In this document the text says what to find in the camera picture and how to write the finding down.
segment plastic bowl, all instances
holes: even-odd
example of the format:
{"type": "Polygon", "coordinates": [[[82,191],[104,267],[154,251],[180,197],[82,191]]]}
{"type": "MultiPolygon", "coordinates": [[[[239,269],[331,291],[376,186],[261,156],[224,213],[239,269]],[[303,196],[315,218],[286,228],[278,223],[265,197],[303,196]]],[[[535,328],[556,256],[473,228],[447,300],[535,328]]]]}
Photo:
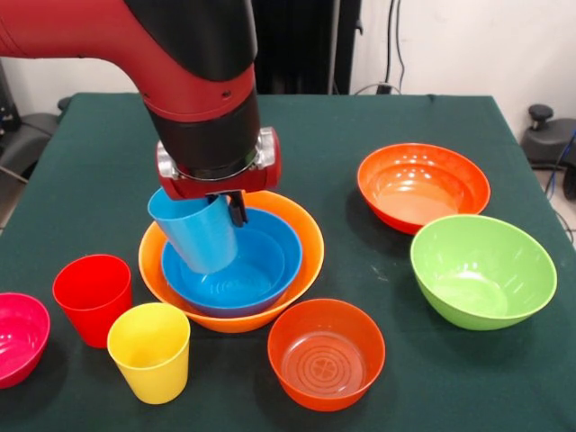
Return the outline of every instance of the plastic bowl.
{"type": "Polygon", "coordinates": [[[339,300],[291,307],[268,336],[268,358],[280,384],[294,401],[316,411],[357,402],[380,374],[385,352],[376,323],[339,300]]]}
{"type": "Polygon", "coordinates": [[[540,311],[556,291],[544,248],[502,220],[456,215],[416,235],[410,250],[422,293],[446,320],[469,330],[512,326],[540,311]]]}
{"type": "Polygon", "coordinates": [[[199,274],[190,270],[174,247],[168,242],[162,255],[162,271],[168,284],[198,311],[219,318],[235,318],[259,313],[273,304],[298,273],[299,265],[284,266],[285,256],[296,255],[302,261],[302,247],[298,236],[287,223],[280,220],[276,227],[292,234],[293,242],[280,245],[276,235],[268,230],[268,221],[278,220],[267,212],[247,209],[250,223],[236,229],[238,255],[223,270],[213,274],[199,274]],[[263,213],[259,227],[252,220],[255,213],[263,213]],[[284,269],[289,273],[284,277],[284,269]]]}
{"type": "Polygon", "coordinates": [[[471,160],[417,143],[376,150],[358,168],[357,182],[374,213],[408,234],[444,216],[478,214],[491,193],[486,175],[471,160]]]}
{"type": "Polygon", "coordinates": [[[50,315],[26,294],[0,293],[0,389],[25,380],[48,343],[50,315]]]}
{"type": "Polygon", "coordinates": [[[276,303],[258,314],[239,318],[214,318],[201,313],[176,294],[162,275],[161,256],[167,238],[155,222],[147,229],[139,247],[140,273],[152,294],[161,302],[176,306],[198,324],[222,333],[251,331],[272,321],[308,291],[318,277],[324,260],[324,240],[320,228],[296,202],[268,191],[246,193],[244,201],[247,206],[266,210],[286,221],[294,228],[302,245],[300,271],[276,303]]]}

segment large orange bowl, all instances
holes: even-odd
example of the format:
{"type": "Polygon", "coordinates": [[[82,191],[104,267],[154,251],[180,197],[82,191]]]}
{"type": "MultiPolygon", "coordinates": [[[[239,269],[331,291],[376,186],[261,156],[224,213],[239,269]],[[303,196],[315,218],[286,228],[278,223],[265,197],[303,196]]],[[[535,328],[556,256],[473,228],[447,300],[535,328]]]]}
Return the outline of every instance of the large orange bowl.
{"type": "Polygon", "coordinates": [[[256,315],[239,318],[209,317],[192,306],[170,288],[162,274],[162,249],[167,238],[153,222],[147,229],[139,248],[139,269],[150,291],[161,302],[169,303],[183,311],[191,320],[221,333],[242,333],[258,329],[276,318],[311,287],[318,277],[324,261],[324,240],[316,221],[296,202],[277,193],[262,191],[246,193],[246,206],[271,212],[286,222],[298,234],[302,244],[302,264],[294,281],[280,299],[256,315]]]}
{"type": "Polygon", "coordinates": [[[418,143],[376,150],[358,168],[357,182],[374,213],[408,234],[444,216],[478,214],[491,193],[486,175],[470,159],[418,143]]]}

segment table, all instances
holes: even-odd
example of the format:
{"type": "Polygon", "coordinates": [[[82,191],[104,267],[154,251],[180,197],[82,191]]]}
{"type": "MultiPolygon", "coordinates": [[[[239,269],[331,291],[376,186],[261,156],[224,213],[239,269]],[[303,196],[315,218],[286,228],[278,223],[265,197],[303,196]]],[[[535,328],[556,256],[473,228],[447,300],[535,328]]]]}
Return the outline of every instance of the table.
{"type": "Polygon", "coordinates": [[[326,259],[305,299],[352,302],[387,344],[380,379],[350,409],[317,413],[282,391],[267,362],[269,327],[224,336],[193,325],[190,380],[163,406],[140,403],[105,350],[80,341],[51,297],[70,260],[123,257],[136,303],[153,301],[137,251],[158,188],[157,135],[135,94],[76,96],[0,237],[0,286],[41,299],[52,329],[38,368],[0,391],[2,431],[555,431],[576,428],[576,255],[489,97],[262,96],[283,145],[280,193],[318,221],[326,259]],[[484,214],[538,239],[558,269],[542,312],[513,328],[470,332],[426,303],[411,237],[381,224],[356,190],[374,149],[423,141],[454,149],[490,179],[484,214]]]}

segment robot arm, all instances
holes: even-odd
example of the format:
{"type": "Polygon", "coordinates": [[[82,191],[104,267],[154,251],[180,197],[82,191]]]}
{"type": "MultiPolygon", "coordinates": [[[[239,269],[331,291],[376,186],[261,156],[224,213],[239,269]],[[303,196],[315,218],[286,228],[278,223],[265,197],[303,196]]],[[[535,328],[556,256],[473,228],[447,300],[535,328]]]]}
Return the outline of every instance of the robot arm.
{"type": "Polygon", "coordinates": [[[0,0],[0,56],[91,57],[128,74],[174,199],[276,185],[280,149],[260,130],[256,50],[249,0],[0,0]]]}

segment magenta bowl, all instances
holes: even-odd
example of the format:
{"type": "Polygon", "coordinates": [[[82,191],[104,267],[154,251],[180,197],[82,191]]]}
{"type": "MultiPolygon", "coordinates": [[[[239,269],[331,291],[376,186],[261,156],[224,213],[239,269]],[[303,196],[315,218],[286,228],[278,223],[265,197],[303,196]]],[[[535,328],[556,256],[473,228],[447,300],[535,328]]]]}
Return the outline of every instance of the magenta bowl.
{"type": "Polygon", "coordinates": [[[0,293],[0,389],[24,381],[48,343],[50,315],[34,297],[0,293]]]}

